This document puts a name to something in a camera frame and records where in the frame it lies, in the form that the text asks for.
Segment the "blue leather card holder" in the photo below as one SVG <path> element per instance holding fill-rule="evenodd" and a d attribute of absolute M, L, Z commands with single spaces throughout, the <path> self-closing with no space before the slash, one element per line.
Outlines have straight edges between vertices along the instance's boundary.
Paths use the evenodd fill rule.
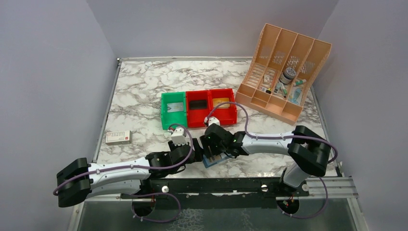
<path fill-rule="evenodd" d="M 212 156 L 210 158 L 207 158 L 206 156 L 203 156 L 203 165 L 204 165 L 205 168 L 209 168 L 209 167 L 214 166 L 214 165 L 216 165 L 218 163 L 221 163 L 221 162 L 223 162 L 223 161 L 225 161 L 225 160 L 227 160 L 229 158 L 234 158 L 234 157 L 231 156 L 231 155 L 228 155 L 226 153 L 221 153 L 219 155 L 215 155 L 215 156 Z"/>

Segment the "gold credit card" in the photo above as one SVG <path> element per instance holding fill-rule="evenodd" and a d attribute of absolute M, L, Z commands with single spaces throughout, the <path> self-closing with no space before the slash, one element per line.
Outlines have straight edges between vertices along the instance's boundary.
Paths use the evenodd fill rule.
<path fill-rule="evenodd" d="M 208 159 L 207 159 L 207 163 L 208 163 L 209 165 L 212 165 L 212 164 L 217 163 L 218 161 L 220 161 L 220 160 L 222 160 L 222 159 L 223 159 L 223 156 L 221 156 L 221 155 L 215 155 L 215 156 L 212 156 L 212 157 L 208 158 Z"/>

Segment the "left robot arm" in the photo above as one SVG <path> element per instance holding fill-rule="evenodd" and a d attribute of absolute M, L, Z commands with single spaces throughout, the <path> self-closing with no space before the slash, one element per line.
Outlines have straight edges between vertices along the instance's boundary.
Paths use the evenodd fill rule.
<path fill-rule="evenodd" d="M 198 140 L 193 146 L 168 143 L 170 151 L 152 152 L 146 157 L 116 164 L 88 163 L 78 158 L 60 170 L 54 195 L 59 207 L 71 207 L 97 195 L 125 193 L 146 197 L 151 184 L 146 180 L 177 174 L 182 167 L 203 160 L 204 150 Z"/>

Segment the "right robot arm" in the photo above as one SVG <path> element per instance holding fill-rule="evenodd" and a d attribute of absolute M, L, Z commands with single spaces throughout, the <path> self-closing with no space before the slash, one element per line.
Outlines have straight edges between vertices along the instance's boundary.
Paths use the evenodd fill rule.
<path fill-rule="evenodd" d="M 294 163 L 287 167 L 278 182 L 278 191 L 291 195 L 310 176 L 326 174 L 332 150 L 329 143 L 305 126 L 280 134 L 257 134 L 238 131 L 232 134 L 220 125 L 211 124 L 200 137 L 206 157 L 226 154 L 230 157 L 252 154 L 281 154 Z"/>

